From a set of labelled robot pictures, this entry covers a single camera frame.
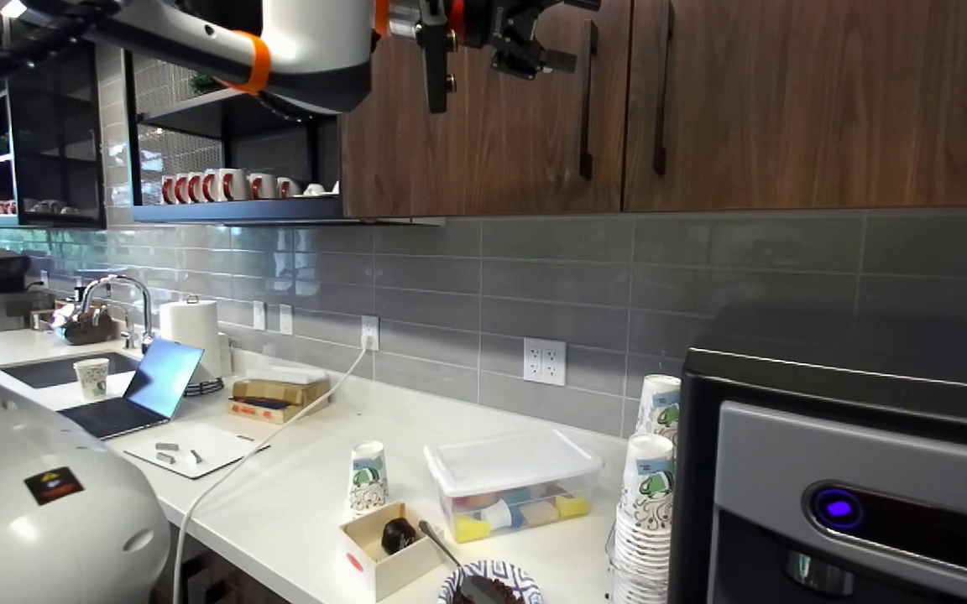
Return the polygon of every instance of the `white countertop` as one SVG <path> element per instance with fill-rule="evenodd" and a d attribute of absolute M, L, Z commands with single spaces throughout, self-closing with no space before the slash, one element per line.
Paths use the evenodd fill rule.
<path fill-rule="evenodd" d="M 120 346 L 64 346 L 43 333 L 0 333 L 0 366 L 120 351 Z M 272 366 L 272 359 L 238 351 L 238 366 Z M 0 372 L 0 386 L 25 394 L 52 411 L 75 406 L 78 386 L 26 390 Z M 225 426 L 243 435 L 266 435 L 272 424 L 231 417 L 225 395 L 193 399 L 181 417 L 158 428 L 181 428 L 188 424 Z M 188 532 L 206 548 L 272 586 L 289 600 L 368 604 L 373 600 L 363 576 L 351 567 L 341 542 L 346 520 L 351 450 L 363 438 L 385 442 L 391 501 L 409 502 L 420 516 L 443 527 L 443 510 L 432 481 L 425 465 L 427 442 L 450 442 L 467 435 L 500 435 L 529 426 L 556 426 L 513 412 L 498 412 L 456 399 L 425 395 L 369 379 L 346 379 L 335 403 L 289 426 L 272 450 L 260 453 L 229 483 L 223 483 L 196 515 Z M 562 426 L 577 445 L 601 457 L 601 487 L 591 516 L 562 520 L 521 532 L 504 532 L 476 542 L 455 542 L 463 559 L 510 559 L 524 567 L 550 604 L 604 600 L 604 541 L 620 481 L 626 438 Z M 152 481 L 164 515 L 181 523 L 188 502 L 223 473 L 185 481 L 162 465 L 136 459 Z M 382 604 L 425 604 L 450 576 L 446 567 L 429 572 Z"/>

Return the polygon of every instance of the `wall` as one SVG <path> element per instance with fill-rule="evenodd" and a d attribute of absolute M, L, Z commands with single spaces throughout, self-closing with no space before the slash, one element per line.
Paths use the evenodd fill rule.
<path fill-rule="evenodd" d="M 141 107 L 188 73 L 137 63 Z M 644 372 L 674 372 L 729 305 L 967 319 L 967 213 L 459 218 L 432 227 L 137 227 L 120 164 L 118 53 L 100 53 L 111 232 L 0 232 L 5 247 L 75 267 L 136 267 L 158 302 L 218 299 L 238 346 L 346 370 L 359 314 L 382 348 L 363 376 L 626 435 Z M 141 131 L 147 182 L 218 164 L 218 145 Z M 305 154 L 260 140 L 251 164 Z M 266 302 L 272 330 L 251 330 Z M 275 310 L 293 305 L 293 334 Z M 521 340 L 568 341 L 568 386 L 521 379 Z"/>

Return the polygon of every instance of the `small box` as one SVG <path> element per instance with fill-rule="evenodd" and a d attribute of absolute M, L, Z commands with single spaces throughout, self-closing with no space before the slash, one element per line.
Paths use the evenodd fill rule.
<path fill-rule="evenodd" d="M 293 424 L 299 412 L 331 403 L 331 379 L 284 383 L 284 379 L 249 379 L 231 386 L 229 411 L 238 417 L 257 417 L 270 424 Z"/>
<path fill-rule="evenodd" d="M 396 555 L 385 555 L 382 527 L 399 516 L 409 520 L 418 541 Z M 441 567 L 438 548 L 427 541 L 427 532 L 420 531 L 420 516 L 408 502 L 391 502 L 343 523 L 343 542 L 346 559 L 363 575 L 376 600 Z"/>
<path fill-rule="evenodd" d="M 562 428 L 425 445 L 456 542 L 588 516 L 601 459 Z"/>

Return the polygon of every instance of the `electrical outlet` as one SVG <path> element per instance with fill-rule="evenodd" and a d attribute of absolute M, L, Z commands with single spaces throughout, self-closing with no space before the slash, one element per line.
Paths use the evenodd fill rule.
<path fill-rule="evenodd" d="M 251 302 L 251 330 L 270 330 L 270 305 L 263 299 Z"/>
<path fill-rule="evenodd" d="M 524 340 L 524 372 L 529 383 L 563 386 L 563 341 Z"/>
<path fill-rule="evenodd" d="M 380 348 L 380 319 L 359 314 L 359 348 Z"/>
<path fill-rule="evenodd" d="M 278 333 L 293 334 L 293 305 L 278 305 Z"/>

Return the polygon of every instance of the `wooden cabinet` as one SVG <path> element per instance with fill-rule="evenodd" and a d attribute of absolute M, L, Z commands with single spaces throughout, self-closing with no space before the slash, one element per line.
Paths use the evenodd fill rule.
<path fill-rule="evenodd" d="M 382 39 L 373 93 L 343 116 L 346 214 L 620 213 L 628 16 L 632 0 L 549 10 L 538 38 L 577 70 L 541 82 L 456 50 L 446 113 L 427 113 L 418 43 Z"/>
<path fill-rule="evenodd" d="M 967 204 L 967 0 L 634 0 L 626 168 L 628 213 Z"/>

